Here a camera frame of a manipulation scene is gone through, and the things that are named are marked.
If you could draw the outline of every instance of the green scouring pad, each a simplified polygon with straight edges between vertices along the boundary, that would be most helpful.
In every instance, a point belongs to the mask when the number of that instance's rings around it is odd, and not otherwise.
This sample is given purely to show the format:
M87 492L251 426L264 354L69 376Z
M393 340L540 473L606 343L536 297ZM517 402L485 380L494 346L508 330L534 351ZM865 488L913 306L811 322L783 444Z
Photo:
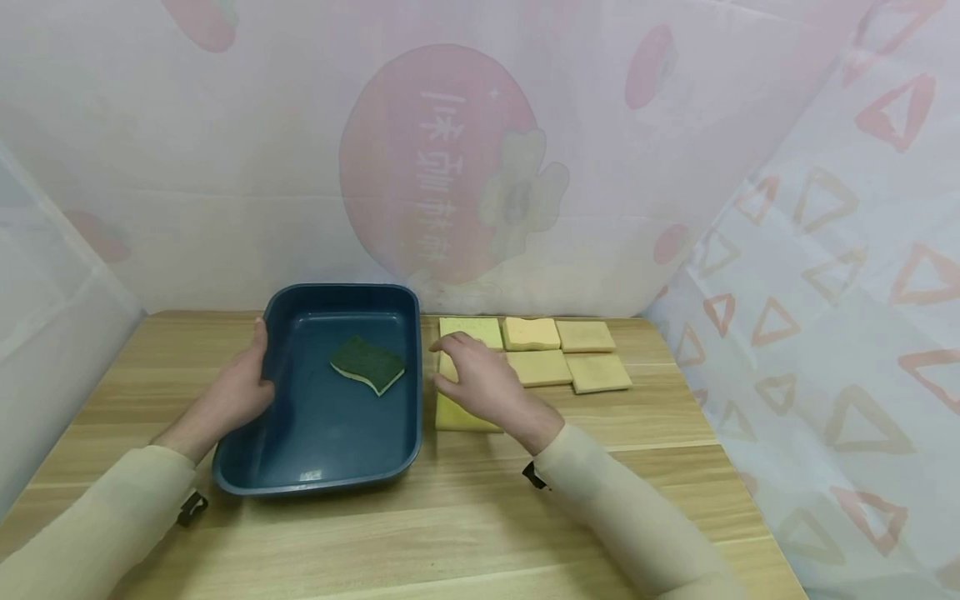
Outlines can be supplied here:
M378 396L383 396L405 371L402 358L389 350L367 344L358 335L333 353L330 366L344 377L366 383Z

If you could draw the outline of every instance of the wooden table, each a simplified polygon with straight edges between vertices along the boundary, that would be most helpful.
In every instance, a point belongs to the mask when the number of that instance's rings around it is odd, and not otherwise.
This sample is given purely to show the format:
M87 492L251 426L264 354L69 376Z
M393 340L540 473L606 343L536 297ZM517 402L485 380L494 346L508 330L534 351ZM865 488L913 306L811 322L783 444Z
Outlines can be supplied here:
M0 558L174 419L250 340L253 313L165 312L143 321L0 527ZM805 598L658 332L608 321L630 392L539 394L673 500L717 544L754 598ZM424 348L438 337L422 320ZM436 432L436 360L423 355L420 456L377 492L241 500L212 484L210 508L175 527L116 597L631 598L590 533L535 494L503 435Z

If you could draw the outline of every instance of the stack of sponges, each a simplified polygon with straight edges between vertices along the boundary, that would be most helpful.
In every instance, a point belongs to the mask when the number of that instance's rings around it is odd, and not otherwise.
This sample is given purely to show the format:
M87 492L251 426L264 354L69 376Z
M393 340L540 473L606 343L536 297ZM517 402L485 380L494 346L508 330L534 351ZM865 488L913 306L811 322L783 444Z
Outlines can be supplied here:
M440 335L445 336L456 331L463 331L470 337L483 342L487 348L503 350L503 340L500 338L500 327L497 320L490 319L461 319L454 317L440 318ZM450 381L458 381L457 369L453 360L446 352L440 353L438 372ZM502 429L491 422L478 419L471 415L459 404L437 392L437 417L434 424L438 430L445 431L478 431L500 432Z
M616 344L602 321L503 320L503 337L496 318L441 317L441 336L463 331L488 348L507 351L507 362L525 388L573 383L577 394L625 390L633 385L613 352ZM439 371L457 381L453 361L441 352ZM437 392L437 429L500 431Z
M566 364L573 375L573 391L577 394L626 390L634 385L620 358L613 354L616 344L602 321L557 322L564 352L604 352L567 356Z
M613 336L602 321L503 320L507 361L525 388L573 383L577 394L631 387ZM590 353L571 356L571 353Z

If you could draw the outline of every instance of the forearm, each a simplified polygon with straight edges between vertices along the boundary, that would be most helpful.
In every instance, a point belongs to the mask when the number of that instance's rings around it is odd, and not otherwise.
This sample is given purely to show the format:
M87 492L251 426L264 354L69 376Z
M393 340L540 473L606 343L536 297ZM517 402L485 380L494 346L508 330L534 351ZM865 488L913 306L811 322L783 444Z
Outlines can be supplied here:
M194 467L165 447L128 452L73 506L0 564L0 598L106 598L175 522Z
M744 597L697 527L583 431L565 426L534 463L639 587L677 599Z

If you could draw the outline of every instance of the sponge pad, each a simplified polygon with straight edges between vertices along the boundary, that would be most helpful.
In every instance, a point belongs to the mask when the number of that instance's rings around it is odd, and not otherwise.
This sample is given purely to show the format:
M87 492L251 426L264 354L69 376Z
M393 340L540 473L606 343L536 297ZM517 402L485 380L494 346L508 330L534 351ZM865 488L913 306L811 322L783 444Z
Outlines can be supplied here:
M507 352L507 362L516 371L524 388L570 383L573 377L559 350Z
M403 359L384 348L371 346L353 336L330 357L330 366L339 374L366 383L378 396L403 375Z
M564 352L613 352L613 336L602 321L557 321Z
M462 319L459 317L440 317L440 335L455 331L480 340L491 350L503 350L503 338L500 337L500 324L496 319Z
M457 369L453 360L446 354L440 353L440 374L450 381L457 381ZM478 431L499 433L503 431L491 422L476 418L459 404L437 392L437 419L435 425L438 430L445 431Z
M634 385L616 354L567 356L566 364L573 375L573 391L577 394L626 390Z
M503 342L507 350L556 350L560 348L560 335L553 319L503 320Z

